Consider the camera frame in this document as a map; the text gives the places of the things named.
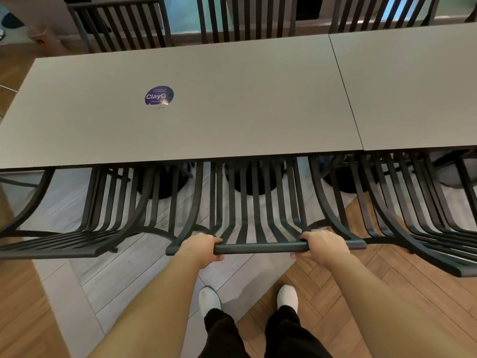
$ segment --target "person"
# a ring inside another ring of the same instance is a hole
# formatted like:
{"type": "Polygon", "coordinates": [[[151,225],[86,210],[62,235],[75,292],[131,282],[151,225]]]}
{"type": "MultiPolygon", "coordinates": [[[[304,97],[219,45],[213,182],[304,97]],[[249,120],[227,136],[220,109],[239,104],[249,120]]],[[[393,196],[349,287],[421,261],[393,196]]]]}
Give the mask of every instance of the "person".
{"type": "MultiPolygon", "coordinates": [[[[301,237],[310,250],[291,256],[313,259],[331,272],[373,357],[474,356],[362,265],[343,238],[325,230],[304,232],[301,237]]],[[[214,245],[221,241],[204,234],[185,240],[164,271],[124,310],[90,358],[179,357],[199,270],[223,259],[213,254],[214,245]]],[[[199,306],[208,333],[199,357],[248,357],[232,317],[221,310],[219,297],[211,288],[200,291],[199,306]]],[[[266,358],[331,357],[301,327],[293,287],[280,289],[277,306],[265,329],[266,358]]]]}

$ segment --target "leg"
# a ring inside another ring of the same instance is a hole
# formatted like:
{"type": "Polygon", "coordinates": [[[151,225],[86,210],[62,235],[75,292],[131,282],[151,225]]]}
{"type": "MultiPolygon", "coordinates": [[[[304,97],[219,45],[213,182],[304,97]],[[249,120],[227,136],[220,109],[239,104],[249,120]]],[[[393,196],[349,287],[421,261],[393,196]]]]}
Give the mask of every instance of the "leg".
{"type": "Polygon", "coordinates": [[[199,306],[207,331],[207,342],[199,358],[250,358],[233,318],[220,309],[220,300],[209,287],[199,293],[199,306]]]}
{"type": "Polygon", "coordinates": [[[296,313],[298,296],[295,288],[284,285],[278,293],[277,306],[278,310],[269,318],[265,328],[266,358],[331,358],[323,344],[301,327],[296,313]]]}

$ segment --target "forearm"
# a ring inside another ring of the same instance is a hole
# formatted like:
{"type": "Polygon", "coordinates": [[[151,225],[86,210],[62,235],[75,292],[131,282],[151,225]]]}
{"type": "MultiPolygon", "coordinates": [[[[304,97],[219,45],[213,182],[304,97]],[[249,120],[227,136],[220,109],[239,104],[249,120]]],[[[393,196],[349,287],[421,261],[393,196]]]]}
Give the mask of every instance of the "forearm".
{"type": "Polygon", "coordinates": [[[124,310],[91,355],[102,357],[179,357],[199,265],[177,253],[124,310]]]}
{"type": "Polygon", "coordinates": [[[373,357],[472,357],[350,254],[329,269],[373,357]]]}

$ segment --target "pants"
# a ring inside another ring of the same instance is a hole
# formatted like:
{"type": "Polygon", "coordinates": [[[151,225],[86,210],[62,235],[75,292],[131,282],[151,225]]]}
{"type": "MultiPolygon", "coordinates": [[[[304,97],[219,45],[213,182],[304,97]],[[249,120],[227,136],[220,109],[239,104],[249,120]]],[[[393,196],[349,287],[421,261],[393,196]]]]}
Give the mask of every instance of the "pants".
{"type": "MultiPolygon", "coordinates": [[[[219,309],[204,318],[208,333],[199,358],[249,358],[232,317],[219,309]]],[[[282,306],[269,318],[265,328],[265,358],[332,358],[309,331],[302,328],[295,310],[282,306]]]]}

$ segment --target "trash bin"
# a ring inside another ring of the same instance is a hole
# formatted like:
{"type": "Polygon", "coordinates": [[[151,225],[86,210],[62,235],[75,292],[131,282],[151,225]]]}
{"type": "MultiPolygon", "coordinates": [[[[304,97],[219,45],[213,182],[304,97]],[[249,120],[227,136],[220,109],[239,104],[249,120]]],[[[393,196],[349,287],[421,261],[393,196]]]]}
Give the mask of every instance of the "trash bin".
{"type": "Polygon", "coordinates": [[[45,26],[29,27],[27,36],[44,47],[53,56],[68,55],[68,49],[64,47],[53,32],[45,26]]]}

